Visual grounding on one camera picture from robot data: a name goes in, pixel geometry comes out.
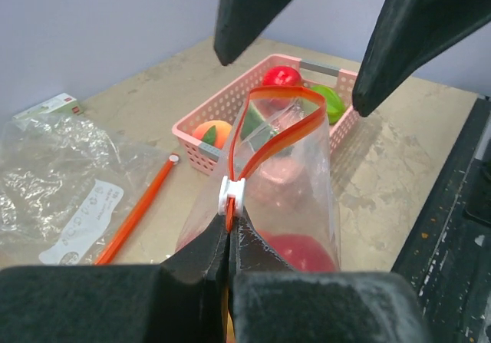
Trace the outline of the shiny red fruit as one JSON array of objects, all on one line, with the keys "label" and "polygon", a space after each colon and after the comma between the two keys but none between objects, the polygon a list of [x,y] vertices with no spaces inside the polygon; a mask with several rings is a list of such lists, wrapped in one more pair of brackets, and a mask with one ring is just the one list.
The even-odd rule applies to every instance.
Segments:
[{"label": "shiny red fruit", "polygon": [[260,236],[292,267],[301,272],[335,272],[336,263],[325,248],[311,236],[285,233]]}]

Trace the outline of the watermelon slice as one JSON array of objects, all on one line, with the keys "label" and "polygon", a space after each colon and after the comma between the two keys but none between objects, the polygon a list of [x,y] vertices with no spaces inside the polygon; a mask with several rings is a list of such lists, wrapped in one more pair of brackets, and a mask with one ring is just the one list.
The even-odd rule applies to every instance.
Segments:
[{"label": "watermelon slice", "polygon": [[245,114],[245,120],[236,145],[241,154],[251,157],[265,143],[286,130],[295,122],[296,106],[288,101],[275,99],[253,101]]}]

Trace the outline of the clear zip bag orange zipper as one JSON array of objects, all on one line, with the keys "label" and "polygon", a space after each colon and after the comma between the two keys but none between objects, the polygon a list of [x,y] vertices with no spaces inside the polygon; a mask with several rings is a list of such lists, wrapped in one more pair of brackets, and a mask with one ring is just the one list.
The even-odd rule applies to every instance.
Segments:
[{"label": "clear zip bag orange zipper", "polygon": [[[293,103],[295,122],[247,157],[236,145],[249,105],[261,99]],[[235,220],[246,216],[258,234],[313,237],[339,270],[340,221],[331,186],[329,129],[325,99],[311,88],[252,89],[181,230],[176,248],[193,241],[216,216],[224,217],[228,233]]]}]

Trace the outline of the peach with green leaf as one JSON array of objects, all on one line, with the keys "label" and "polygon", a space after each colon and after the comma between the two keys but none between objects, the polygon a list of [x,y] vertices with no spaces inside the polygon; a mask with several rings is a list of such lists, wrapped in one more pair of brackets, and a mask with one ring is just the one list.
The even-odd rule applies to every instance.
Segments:
[{"label": "peach with green leaf", "polygon": [[232,130],[232,125],[224,120],[210,120],[200,124],[192,136],[203,143],[222,149]]}]

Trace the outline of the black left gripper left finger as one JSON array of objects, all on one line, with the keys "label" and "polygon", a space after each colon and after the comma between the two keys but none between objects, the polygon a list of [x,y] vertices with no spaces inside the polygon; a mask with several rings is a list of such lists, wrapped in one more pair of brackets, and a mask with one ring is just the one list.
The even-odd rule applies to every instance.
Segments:
[{"label": "black left gripper left finger", "polygon": [[19,266],[1,272],[3,342],[224,342],[223,216],[160,264]]}]

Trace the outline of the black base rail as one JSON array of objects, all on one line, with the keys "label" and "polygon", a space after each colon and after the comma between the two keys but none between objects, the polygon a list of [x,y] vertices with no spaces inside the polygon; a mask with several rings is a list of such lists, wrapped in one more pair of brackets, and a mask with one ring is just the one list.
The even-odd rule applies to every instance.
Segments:
[{"label": "black base rail", "polygon": [[490,98],[478,97],[393,267],[435,342],[490,340]]}]

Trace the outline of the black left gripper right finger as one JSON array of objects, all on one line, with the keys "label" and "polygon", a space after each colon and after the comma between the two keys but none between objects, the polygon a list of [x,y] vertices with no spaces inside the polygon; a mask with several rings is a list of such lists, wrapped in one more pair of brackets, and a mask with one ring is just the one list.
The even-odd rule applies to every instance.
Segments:
[{"label": "black left gripper right finger", "polygon": [[430,342],[411,285],[392,272],[297,272],[235,220],[229,313],[237,342]]}]

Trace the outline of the small green white box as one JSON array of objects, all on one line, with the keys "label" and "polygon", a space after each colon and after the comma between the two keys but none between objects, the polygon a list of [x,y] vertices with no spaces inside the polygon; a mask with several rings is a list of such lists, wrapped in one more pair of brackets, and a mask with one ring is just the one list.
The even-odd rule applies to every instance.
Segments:
[{"label": "small green white box", "polygon": [[12,120],[25,119],[39,114],[80,115],[83,112],[84,108],[75,97],[67,93],[61,93],[14,115]]}]

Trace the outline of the large red apple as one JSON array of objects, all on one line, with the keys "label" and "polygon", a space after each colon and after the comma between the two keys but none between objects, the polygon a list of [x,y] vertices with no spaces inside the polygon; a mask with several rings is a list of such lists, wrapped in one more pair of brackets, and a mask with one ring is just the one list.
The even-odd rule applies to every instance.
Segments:
[{"label": "large red apple", "polygon": [[262,86],[299,86],[302,76],[293,67],[279,65],[268,69],[262,78]]}]

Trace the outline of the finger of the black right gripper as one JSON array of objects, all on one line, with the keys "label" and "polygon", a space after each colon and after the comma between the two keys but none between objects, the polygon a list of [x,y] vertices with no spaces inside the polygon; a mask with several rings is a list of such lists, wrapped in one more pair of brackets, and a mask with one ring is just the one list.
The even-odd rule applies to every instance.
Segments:
[{"label": "finger of the black right gripper", "polygon": [[490,22],[490,0],[385,0],[352,91],[369,116],[419,67]]},{"label": "finger of the black right gripper", "polygon": [[292,0],[219,0],[214,51],[223,66],[233,63]]}]

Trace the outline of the green starfruit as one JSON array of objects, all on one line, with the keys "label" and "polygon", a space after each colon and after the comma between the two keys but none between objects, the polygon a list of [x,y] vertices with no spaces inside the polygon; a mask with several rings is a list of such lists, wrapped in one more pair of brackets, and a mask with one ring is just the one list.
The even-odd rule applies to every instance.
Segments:
[{"label": "green starfruit", "polygon": [[311,89],[324,97],[326,102],[326,114],[330,125],[336,124],[344,115],[346,107],[339,95],[330,87],[315,85]]}]

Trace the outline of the pink perforated plastic basket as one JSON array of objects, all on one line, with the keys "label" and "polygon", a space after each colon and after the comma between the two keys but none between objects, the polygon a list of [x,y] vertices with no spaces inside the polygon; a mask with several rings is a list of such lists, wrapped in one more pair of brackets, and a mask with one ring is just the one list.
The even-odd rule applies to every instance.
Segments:
[{"label": "pink perforated plastic basket", "polygon": [[295,69],[301,75],[304,87],[320,84],[307,79],[306,71],[334,78],[331,89],[342,99],[346,111],[330,126],[331,152],[341,146],[359,119],[359,114],[352,107],[351,97],[358,74],[285,54],[271,54],[174,124],[172,132],[185,150],[192,167],[207,175],[211,174],[248,93],[262,84],[270,70],[279,67]]}]

